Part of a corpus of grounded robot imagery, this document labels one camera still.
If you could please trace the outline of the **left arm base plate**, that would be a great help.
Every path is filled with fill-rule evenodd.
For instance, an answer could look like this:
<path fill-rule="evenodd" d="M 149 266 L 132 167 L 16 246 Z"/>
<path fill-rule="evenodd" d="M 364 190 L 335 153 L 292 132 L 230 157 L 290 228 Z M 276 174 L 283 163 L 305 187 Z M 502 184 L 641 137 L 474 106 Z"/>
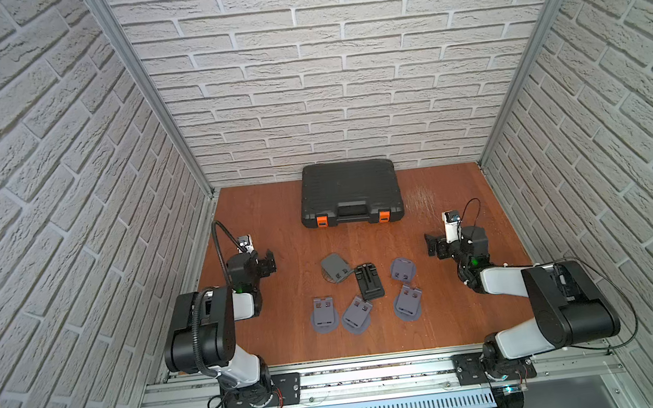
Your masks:
<path fill-rule="evenodd" d="M 298 405 L 301 396 L 301 374 L 290 372 L 262 378 L 252 386 L 231 390 L 227 408 L 267 408 L 282 402 L 283 406 Z"/>

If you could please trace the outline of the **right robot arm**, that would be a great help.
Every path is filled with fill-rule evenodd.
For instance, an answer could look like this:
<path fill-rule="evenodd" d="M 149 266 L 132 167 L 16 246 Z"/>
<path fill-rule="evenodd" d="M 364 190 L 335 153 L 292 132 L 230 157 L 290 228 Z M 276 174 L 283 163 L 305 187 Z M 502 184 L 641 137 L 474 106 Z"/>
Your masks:
<path fill-rule="evenodd" d="M 453 259 L 464 285 L 481 294 L 526 298 L 532 317 L 485 339 L 483 367 L 519 363 L 531 356 L 616 336 L 621 319 L 590 275 L 576 260 L 539 266 L 500 266 L 490 262 L 482 228 L 466 235 L 426 234 L 428 255 Z"/>

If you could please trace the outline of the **black phone stand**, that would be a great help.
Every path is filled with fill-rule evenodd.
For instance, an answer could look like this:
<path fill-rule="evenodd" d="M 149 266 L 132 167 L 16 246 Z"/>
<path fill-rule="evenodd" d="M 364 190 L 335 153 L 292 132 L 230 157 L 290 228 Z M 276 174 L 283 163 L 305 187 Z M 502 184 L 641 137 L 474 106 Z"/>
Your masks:
<path fill-rule="evenodd" d="M 361 291 L 361 298 L 366 302 L 385 296 L 385 289 L 373 263 L 364 263 L 354 269 L 354 274 Z"/>

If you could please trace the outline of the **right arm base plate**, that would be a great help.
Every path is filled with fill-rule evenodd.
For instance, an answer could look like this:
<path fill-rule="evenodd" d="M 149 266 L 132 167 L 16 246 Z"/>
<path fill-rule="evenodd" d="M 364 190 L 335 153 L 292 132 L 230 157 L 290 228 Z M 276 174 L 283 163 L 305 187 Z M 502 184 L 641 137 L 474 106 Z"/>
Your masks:
<path fill-rule="evenodd" d="M 473 352 L 455 354 L 451 357 L 456 377 L 461 386 L 529 380 L 537 376 L 536 368 L 529 358 L 507 360 L 496 353 Z"/>

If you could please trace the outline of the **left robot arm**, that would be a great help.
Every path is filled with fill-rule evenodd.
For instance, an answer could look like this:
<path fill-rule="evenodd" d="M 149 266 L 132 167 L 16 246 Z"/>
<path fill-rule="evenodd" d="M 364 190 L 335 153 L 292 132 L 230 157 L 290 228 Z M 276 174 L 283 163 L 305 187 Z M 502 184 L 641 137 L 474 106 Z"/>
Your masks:
<path fill-rule="evenodd" d="M 235 323 L 260 315 L 260 282 L 276 270 L 272 251 L 247 251 L 226 263 L 227 285 L 179 295 L 164 345 L 167 369 L 214 378 L 228 392 L 271 394 L 266 362 L 237 344 Z"/>

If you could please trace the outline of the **purple-grey phone stand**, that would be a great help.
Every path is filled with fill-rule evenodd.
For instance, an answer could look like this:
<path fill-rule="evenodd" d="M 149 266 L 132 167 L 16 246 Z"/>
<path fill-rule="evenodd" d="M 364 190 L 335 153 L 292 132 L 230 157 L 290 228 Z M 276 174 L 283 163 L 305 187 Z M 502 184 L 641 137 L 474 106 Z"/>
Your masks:
<path fill-rule="evenodd" d="M 400 281 L 406 285 L 409 285 L 417 275 L 416 264 L 405 258 L 394 259 L 390 270 L 390 277 L 393 280 Z"/>

